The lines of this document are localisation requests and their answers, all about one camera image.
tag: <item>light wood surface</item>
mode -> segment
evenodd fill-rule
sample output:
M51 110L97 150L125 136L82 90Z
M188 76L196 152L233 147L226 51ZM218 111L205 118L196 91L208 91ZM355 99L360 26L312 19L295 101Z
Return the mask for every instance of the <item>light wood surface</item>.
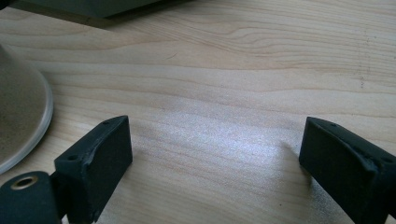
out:
M169 1L110 19L36 12L0 11L0 42L48 79L54 115L0 184L52 173L97 123L128 115L134 164L99 223L352 223L299 166L305 118L396 155L393 0Z

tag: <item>black plastic bracket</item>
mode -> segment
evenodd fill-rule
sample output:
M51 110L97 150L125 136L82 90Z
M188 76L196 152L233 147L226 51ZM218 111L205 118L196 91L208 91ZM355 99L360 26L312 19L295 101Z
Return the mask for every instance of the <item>black plastic bracket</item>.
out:
M55 160L49 176L31 172L0 188L0 223L93 223L132 163L127 116L108 119Z
M300 164L355 223L396 217L396 157L338 124L307 118Z

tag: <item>screw hole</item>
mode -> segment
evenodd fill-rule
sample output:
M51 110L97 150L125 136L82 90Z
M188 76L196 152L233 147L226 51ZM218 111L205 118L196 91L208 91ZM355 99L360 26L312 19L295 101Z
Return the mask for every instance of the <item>screw hole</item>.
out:
M78 158L78 155L72 155L72 156L69 156L67 159L69 161L75 161L77 158Z
M15 181L15 183L11 186L11 188L14 190L27 189L33 184L35 184L37 180L38 178L35 175L26 176L24 178Z
M381 158L381 160L384 162L387 162L387 163L393 163L393 160L386 158L386 157Z

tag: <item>metal grommet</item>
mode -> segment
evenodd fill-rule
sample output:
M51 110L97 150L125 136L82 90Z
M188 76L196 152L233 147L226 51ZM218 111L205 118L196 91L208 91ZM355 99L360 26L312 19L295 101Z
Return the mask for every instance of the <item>metal grommet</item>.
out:
M25 177L15 181L15 183L12 184L11 188L14 190L27 189L30 186L32 186L33 184L35 184L35 182L37 182L37 180L38 180L38 177L36 175L25 176Z

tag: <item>black plastic part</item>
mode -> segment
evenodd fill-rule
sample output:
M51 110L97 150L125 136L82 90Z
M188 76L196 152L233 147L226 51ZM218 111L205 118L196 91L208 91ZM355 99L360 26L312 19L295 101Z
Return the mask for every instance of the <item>black plastic part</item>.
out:
M70 222L97 221L132 162L128 117L108 119L55 160L60 183L71 193Z
M32 172L0 188L0 223L59 224L97 221L132 163L127 116L108 119L55 160L51 176Z
M59 223L49 175L31 172L8 180L0 188L0 223Z
M300 164L355 223L395 217L396 158L340 125L307 118Z

